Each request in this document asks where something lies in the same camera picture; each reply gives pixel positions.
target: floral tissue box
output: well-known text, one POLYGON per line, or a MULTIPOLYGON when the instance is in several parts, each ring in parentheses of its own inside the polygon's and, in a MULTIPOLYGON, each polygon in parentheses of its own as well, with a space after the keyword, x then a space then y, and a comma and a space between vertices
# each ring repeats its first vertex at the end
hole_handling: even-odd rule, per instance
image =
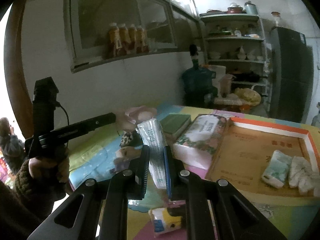
POLYGON ((201 169, 209 169, 227 126, 227 119, 215 114, 198 115, 173 145, 176 159, 201 169))

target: white plastic package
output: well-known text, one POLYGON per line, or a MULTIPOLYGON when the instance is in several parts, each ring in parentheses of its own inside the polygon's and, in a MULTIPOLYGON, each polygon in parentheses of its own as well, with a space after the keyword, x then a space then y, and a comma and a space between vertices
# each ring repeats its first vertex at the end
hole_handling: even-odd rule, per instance
POLYGON ((164 169, 164 146, 167 145, 157 119, 152 118, 138 124, 143 143, 150 147, 149 171, 157 188, 166 189, 164 169))
POLYGON ((292 157, 285 155, 279 150, 275 150, 261 179, 275 188, 282 188, 287 179, 291 162, 292 157))
POLYGON ((149 210, 155 237, 172 232, 182 227, 182 216, 172 216, 168 212, 168 208, 156 208, 149 210))

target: brown fuzzy sleeve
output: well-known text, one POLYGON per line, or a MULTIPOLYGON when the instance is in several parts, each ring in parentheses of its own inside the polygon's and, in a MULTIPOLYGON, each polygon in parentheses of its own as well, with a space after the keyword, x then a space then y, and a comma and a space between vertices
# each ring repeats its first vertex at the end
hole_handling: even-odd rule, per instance
POLYGON ((40 219, 46 219, 52 212, 54 195, 50 189, 34 180, 29 173, 29 160, 26 160, 17 173, 14 193, 21 203, 40 219))

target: person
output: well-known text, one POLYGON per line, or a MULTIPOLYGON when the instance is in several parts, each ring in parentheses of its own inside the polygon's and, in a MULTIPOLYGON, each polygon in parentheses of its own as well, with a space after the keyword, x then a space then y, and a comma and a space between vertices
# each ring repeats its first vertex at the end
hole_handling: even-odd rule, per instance
POLYGON ((0 119, 0 148, 4 160, 12 173, 16 175, 27 159, 27 154, 23 142, 14 134, 14 128, 6 117, 0 119))
POLYGON ((54 201, 59 199, 45 179, 48 169, 56 166, 58 181, 67 182, 68 158, 61 163, 48 158, 31 158, 22 164, 13 189, 0 182, 1 239, 26 240, 51 214, 54 201))

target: wall cabinet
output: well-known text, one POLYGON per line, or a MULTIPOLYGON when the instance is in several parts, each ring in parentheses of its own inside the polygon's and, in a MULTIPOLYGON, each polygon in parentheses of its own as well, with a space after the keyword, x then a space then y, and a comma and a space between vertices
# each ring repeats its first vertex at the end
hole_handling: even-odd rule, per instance
POLYGON ((191 0, 66 0, 68 44, 73 52, 71 70, 145 54, 131 52, 110 58, 107 37, 110 23, 141 25, 147 33, 149 53, 188 51, 200 35, 191 0))

